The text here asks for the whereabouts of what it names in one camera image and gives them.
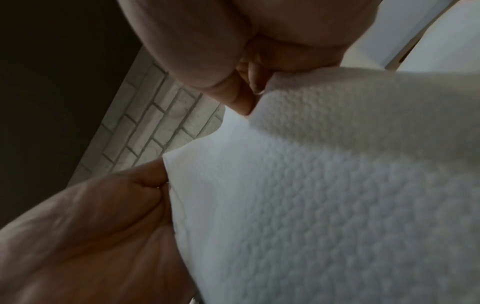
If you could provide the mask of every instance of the skin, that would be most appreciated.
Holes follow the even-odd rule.
[[[0,231],[1,303],[189,303],[161,160],[68,188]]]
[[[276,71],[340,63],[377,0],[119,0],[179,81],[248,115]],[[0,230],[1,303],[189,303],[161,160],[94,179]]]
[[[272,74],[337,66],[380,0],[119,0],[177,80],[242,115]]]

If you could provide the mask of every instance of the dark wall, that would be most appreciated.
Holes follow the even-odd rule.
[[[115,0],[2,6],[0,227],[65,188],[141,46]]]

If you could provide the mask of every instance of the white brick wall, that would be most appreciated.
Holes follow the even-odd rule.
[[[142,48],[68,185],[145,164],[211,134],[224,112],[176,83]]]

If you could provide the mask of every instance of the hand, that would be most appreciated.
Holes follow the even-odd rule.
[[[119,0],[179,81],[247,115],[273,72],[339,65],[380,0]]]
[[[161,160],[66,189],[0,231],[0,302],[189,303]]]

